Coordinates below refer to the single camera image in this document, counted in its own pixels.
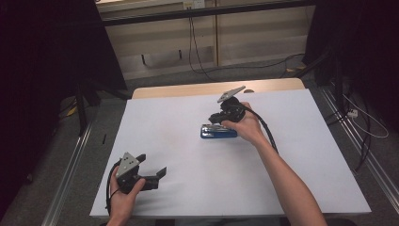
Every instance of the wrist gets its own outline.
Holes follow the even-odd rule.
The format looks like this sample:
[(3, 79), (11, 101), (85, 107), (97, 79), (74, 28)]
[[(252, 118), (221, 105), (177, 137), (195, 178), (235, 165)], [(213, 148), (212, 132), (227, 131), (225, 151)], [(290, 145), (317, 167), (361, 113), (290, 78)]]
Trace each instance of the wrist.
[(112, 217), (106, 226), (123, 226), (126, 225), (127, 219)]
[(253, 146), (255, 146), (256, 149), (261, 149), (263, 147), (271, 147), (270, 142), (266, 139), (266, 137), (261, 136), (257, 139), (254, 139), (250, 142)]

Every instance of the human arm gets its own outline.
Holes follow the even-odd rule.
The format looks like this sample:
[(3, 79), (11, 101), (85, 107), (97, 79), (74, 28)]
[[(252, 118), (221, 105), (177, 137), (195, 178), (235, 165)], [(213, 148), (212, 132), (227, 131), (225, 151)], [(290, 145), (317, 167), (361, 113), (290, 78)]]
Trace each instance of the human arm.
[[(249, 103), (242, 103), (250, 108)], [(284, 213), (292, 225), (327, 225), (311, 191), (265, 138), (258, 119), (246, 111), (239, 122), (223, 121), (258, 150)]]
[(115, 194), (111, 197), (112, 208), (107, 226), (120, 226), (127, 223), (135, 208), (136, 196), (146, 183), (145, 179), (140, 179), (129, 194), (122, 193), (119, 191), (120, 187), (118, 186), (116, 176), (118, 168), (114, 169), (111, 176), (110, 191), (111, 194), (114, 194), (114, 192)]

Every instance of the white tabletop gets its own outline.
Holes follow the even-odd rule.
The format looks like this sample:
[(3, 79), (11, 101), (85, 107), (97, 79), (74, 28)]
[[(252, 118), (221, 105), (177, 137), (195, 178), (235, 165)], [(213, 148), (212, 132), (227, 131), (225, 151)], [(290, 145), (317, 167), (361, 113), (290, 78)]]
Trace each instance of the white tabletop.
[[(147, 155), (140, 175), (168, 167), (158, 189), (137, 196), (136, 217), (283, 215), (263, 163), (248, 142), (200, 138), (200, 126), (219, 111), (219, 96), (128, 101), (90, 215), (107, 217), (106, 178), (125, 152)], [(323, 213), (371, 211), (307, 89), (240, 93), (237, 98), (250, 102), (268, 123), (280, 155), (308, 185)]]

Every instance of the forearm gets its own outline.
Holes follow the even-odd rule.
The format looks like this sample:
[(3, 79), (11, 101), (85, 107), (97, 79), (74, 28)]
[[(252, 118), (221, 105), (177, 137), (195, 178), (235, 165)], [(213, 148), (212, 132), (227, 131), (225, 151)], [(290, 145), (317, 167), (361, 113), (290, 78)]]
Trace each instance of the forearm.
[(106, 226), (124, 226), (126, 223), (127, 220), (124, 218), (111, 218)]
[(279, 202), (292, 225), (326, 225), (320, 208), (305, 183), (265, 139), (253, 145), (263, 161)]

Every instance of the electrical outlet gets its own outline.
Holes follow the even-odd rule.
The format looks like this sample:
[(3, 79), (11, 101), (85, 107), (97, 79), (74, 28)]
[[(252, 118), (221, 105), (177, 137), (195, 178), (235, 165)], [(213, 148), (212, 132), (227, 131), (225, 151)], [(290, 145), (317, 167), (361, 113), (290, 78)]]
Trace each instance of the electrical outlet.
[(205, 0), (194, 0), (193, 8), (205, 8)]
[(193, 1), (185, 1), (185, 2), (183, 2), (183, 9), (188, 10), (188, 9), (194, 8), (193, 5), (194, 5)]
[(348, 116), (351, 118), (356, 118), (358, 116), (357, 109), (349, 109)]

